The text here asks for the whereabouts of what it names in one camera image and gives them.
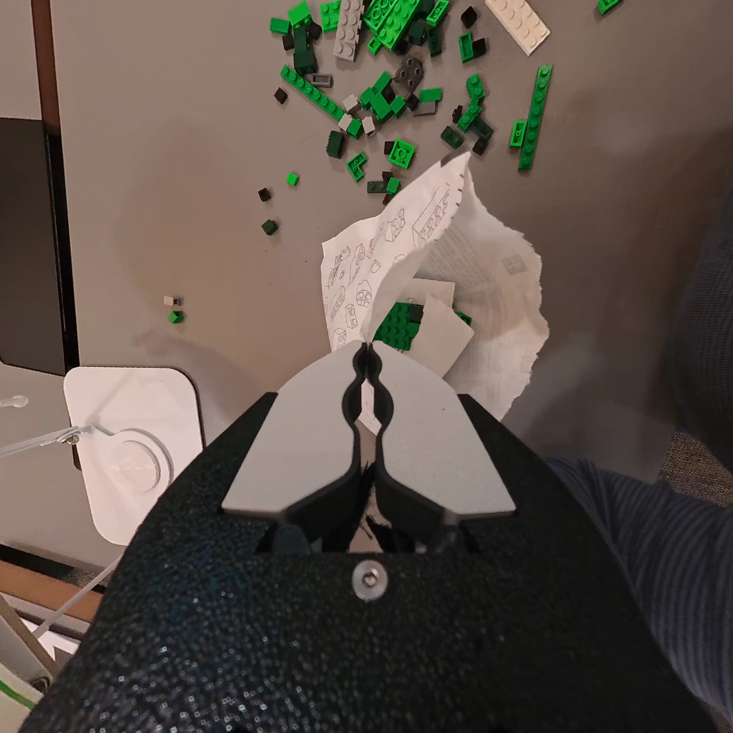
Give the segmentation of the narrow long green plate brick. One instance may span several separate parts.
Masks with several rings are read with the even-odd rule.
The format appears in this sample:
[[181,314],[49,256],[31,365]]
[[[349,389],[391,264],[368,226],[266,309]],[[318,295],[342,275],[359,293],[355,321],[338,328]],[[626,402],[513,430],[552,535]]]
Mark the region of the narrow long green plate brick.
[[329,96],[320,91],[306,78],[300,76],[294,68],[285,64],[281,71],[280,77],[290,87],[305,96],[310,102],[320,108],[325,114],[329,115],[336,123],[340,123],[346,111],[336,104]]

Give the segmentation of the person's striped blue shirt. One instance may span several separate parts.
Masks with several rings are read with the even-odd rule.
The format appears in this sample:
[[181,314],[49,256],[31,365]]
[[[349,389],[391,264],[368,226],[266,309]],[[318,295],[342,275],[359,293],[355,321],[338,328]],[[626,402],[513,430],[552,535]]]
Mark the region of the person's striped blue shirt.
[[547,464],[612,547],[678,677],[731,725],[731,508],[588,460]]

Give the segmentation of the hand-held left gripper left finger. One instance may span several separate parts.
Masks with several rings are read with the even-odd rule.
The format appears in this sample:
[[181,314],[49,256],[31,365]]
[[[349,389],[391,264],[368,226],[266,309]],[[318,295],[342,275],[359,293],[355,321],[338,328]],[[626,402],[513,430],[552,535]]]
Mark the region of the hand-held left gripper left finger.
[[356,420],[368,346],[349,342],[274,397],[221,504],[223,513],[297,528],[325,553],[347,553],[369,498]]

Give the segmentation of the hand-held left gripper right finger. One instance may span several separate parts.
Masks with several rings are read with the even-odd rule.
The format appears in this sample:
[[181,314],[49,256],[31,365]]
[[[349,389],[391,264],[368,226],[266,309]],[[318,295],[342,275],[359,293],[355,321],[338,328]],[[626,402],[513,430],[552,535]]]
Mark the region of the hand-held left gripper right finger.
[[439,526],[511,515],[515,502],[455,390],[384,343],[369,354],[383,517],[427,545]]

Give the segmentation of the torn white printed paper bag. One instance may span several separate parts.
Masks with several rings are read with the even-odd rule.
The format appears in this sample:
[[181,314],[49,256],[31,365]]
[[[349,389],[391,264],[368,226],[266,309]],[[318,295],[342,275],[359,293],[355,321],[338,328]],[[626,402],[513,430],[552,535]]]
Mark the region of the torn white printed paper bag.
[[331,350],[370,341],[414,277],[453,283],[449,310],[473,335],[447,371],[501,419],[529,383],[548,335],[542,261],[526,238],[489,214],[468,152],[431,166],[377,216],[322,243],[320,280]]

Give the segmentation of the pile of green building bricks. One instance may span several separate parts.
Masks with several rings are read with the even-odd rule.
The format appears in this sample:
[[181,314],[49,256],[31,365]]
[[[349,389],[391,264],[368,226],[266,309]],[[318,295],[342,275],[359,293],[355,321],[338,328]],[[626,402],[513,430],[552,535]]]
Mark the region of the pile of green building bricks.
[[[476,193],[488,211],[524,233],[542,254],[575,246],[610,246],[633,233],[635,176],[644,151],[633,150],[634,121],[644,107],[636,64],[646,62],[655,13],[665,5],[618,2],[606,14],[597,2],[529,2],[550,29],[527,57],[484,2],[449,2],[441,23],[441,54],[408,43],[404,54],[383,41],[397,2],[364,2],[354,61],[335,58],[336,32],[308,38],[319,87],[336,104],[389,72],[395,97],[410,90],[395,83],[406,56],[419,59],[425,78],[415,89],[440,88],[435,115],[402,113],[381,122],[360,105],[353,119],[374,118],[375,134],[352,136],[280,77],[293,68],[295,49],[273,33],[273,17],[290,21],[300,2],[221,5],[225,61],[233,62],[233,134],[222,149],[212,140],[212,161],[231,176],[210,214],[222,234],[259,253],[300,251],[313,262],[325,240],[364,218],[380,215],[390,200],[435,163],[468,152]],[[533,167],[518,171],[537,70],[553,65]]]

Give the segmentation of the white square plastic base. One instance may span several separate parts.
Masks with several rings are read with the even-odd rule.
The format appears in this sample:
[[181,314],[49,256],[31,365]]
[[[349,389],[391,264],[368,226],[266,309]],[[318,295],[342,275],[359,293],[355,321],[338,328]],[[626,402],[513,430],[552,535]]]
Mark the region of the white square plastic base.
[[202,452],[197,394],[172,368],[78,367],[64,379],[92,519],[127,545],[162,494]]

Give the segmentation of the light grey studded plate brick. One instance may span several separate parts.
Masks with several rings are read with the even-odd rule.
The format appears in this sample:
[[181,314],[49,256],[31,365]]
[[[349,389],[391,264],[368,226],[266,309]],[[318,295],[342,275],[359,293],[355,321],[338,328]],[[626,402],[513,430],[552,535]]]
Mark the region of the light grey studded plate brick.
[[334,41],[334,56],[343,61],[354,61],[365,1],[342,0]]

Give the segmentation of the green studded plate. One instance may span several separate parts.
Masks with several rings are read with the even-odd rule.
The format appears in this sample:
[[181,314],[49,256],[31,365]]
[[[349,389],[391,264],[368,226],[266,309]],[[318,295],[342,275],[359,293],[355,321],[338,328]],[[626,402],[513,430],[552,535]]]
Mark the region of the green studded plate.
[[413,338],[418,333],[423,311],[422,305],[395,303],[378,327],[373,340],[384,342],[401,352],[409,351]]

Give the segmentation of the white studded plate brick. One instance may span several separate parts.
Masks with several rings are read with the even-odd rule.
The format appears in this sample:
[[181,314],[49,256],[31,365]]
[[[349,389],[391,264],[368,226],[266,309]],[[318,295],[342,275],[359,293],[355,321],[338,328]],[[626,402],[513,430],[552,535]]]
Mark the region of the white studded plate brick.
[[486,7],[529,57],[551,31],[527,1],[485,1]]

